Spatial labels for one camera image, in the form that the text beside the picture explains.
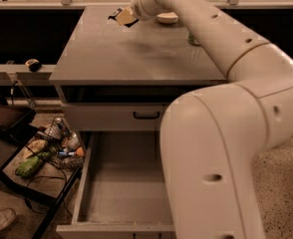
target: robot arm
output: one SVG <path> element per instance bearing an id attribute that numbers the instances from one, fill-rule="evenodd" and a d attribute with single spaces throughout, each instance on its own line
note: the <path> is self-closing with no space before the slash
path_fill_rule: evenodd
<path id="1" fill-rule="evenodd" d="M 293 135 L 293 60 L 204 0 L 132 0 L 132 8 L 140 20 L 174 11 L 229 82 L 179 97 L 162 119 L 178 239 L 265 238 L 251 165 Z"/>

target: closed drawer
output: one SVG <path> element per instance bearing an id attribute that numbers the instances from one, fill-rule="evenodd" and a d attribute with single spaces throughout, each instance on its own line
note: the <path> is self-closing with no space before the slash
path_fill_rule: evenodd
<path id="1" fill-rule="evenodd" d="M 101 132 L 87 150 L 72 224 L 57 232 L 65 239 L 174 239 L 158 132 Z"/>
<path id="2" fill-rule="evenodd" d="M 71 128 L 78 131 L 155 130 L 159 129 L 163 106 L 63 104 Z"/>

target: black drawer handle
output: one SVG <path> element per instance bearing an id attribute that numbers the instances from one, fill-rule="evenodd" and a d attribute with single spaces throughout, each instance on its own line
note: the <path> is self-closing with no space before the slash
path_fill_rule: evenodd
<path id="1" fill-rule="evenodd" d="M 134 118 L 137 120 L 156 120 L 159 118 L 159 112 L 156 112 L 154 116 L 139 116 L 139 113 L 134 112 Z"/>

